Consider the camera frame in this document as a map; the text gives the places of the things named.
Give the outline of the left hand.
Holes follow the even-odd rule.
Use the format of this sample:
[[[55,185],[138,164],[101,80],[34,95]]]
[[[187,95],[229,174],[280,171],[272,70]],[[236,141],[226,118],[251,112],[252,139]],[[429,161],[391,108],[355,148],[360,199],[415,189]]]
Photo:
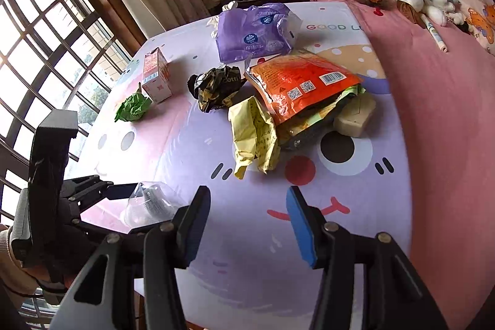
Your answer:
[[[7,295],[13,305],[20,308],[25,297],[21,297],[19,294],[33,295],[38,288],[38,282],[48,281],[50,277],[43,266],[23,269],[11,250],[9,236],[10,229],[1,225],[1,279],[7,287],[17,292],[13,293],[6,288]]]

